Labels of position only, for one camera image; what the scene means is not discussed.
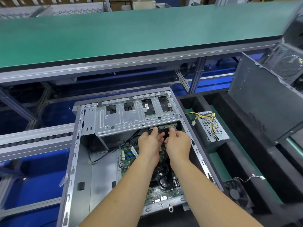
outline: fan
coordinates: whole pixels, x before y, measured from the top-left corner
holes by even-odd
[[[246,212],[252,214],[252,207],[254,204],[249,198],[247,192],[244,190],[239,179],[234,178],[230,181],[224,182],[226,189],[228,191],[229,197],[241,206]]]

